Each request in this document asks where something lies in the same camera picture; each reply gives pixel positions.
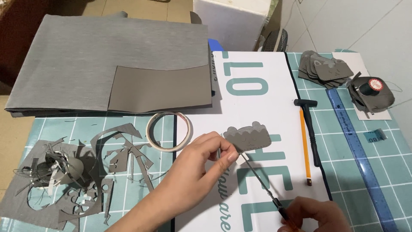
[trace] spool of thread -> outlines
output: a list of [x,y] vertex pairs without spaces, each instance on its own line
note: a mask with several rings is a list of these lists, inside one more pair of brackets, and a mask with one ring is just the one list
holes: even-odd
[[365,96],[376,96],[383,89],[384,85],[376,78],[371,78],[365,84],[359,86],[359,91]]

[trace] pencil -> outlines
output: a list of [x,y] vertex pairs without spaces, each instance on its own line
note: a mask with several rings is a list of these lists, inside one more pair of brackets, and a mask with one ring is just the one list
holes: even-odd
[[306,140],[305,118],[303,116],[302,108],[300,108],[299,113],[300,113],[300,126],[302,127],[303,152],[305,156],[306,182],[308,186],[312,186],[312,178],[310,176],[310,166],[309,166],[308,144]]

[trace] tape roll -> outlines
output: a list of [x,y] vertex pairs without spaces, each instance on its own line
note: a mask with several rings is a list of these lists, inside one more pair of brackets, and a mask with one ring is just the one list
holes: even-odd
[[[164,148],[164,147],[160,147],[157,144],[155,144],[152,139],[150,138],[150,128],[152,127],[152,124],[156,121],[156,119],[162,117],[162,116],[166,116],[166,115],[177,115],[179,117],[181,117],[186,125],[187,125],[187,134],[185,136],[185,138],[183,139],[183,141],[181,143],[179,143],[179,145],[177,145],[176,147],[172,147],[172,148]],[[178,150],[181,150],[189,141],[189,137],[190,134],[192,133],[192,126],[189,122],[189,119],[182,113],[177,113],[177,112],[164,112],[164,113],[158,113],[153,115],[153,117],[151,117],[151,119],[149,120],[149,122],[147,123],[146,126],[146,137],[147,137],[147,141],[149,142],[149,144],[154,147],[155,149],[161,151],[161,152],[175,152]]]

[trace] hammer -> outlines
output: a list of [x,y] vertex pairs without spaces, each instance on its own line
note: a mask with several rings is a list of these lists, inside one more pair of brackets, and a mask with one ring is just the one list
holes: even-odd
[[319,158],[318,147],[316,145],[315,139],[315,132],[313,131],[312,117],[310,116],[309,111],[309,107],[316,107],[318,105],[318,102],[313,100],[295,99],[293,103],[295,104],[295,106],[300,106],[303,109],[306,125],[309,131],[309,140],[313,153],[313,163],[315,167],[319,167],[321,166],[321,159]]

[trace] hand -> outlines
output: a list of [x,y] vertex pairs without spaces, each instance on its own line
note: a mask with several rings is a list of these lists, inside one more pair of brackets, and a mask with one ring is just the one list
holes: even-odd
[[[199,204],[238,157],[233,144],[217,132],[199,136],[182,150],[160,184],[106,232],[155,231]],[[208,159],[215,163],[206,172]]]
[[[314,232],[352,232],[342,210],[333,201],[317,201],[315,199],[298,196],[286,209],[287,214],[301,228],[304,218],[313,218],[318,221],[319,228]],[[282,226],[278,232],[292,232],[288,226]]]
[[[216,157],[218,149],[220,159]],[[233,144],[217,132],[203,134],[182,150],[153,193],[166,196],[165,208],[173,218],[199,204],[238,157]],[[206,172],[208,159],[215,163]]]

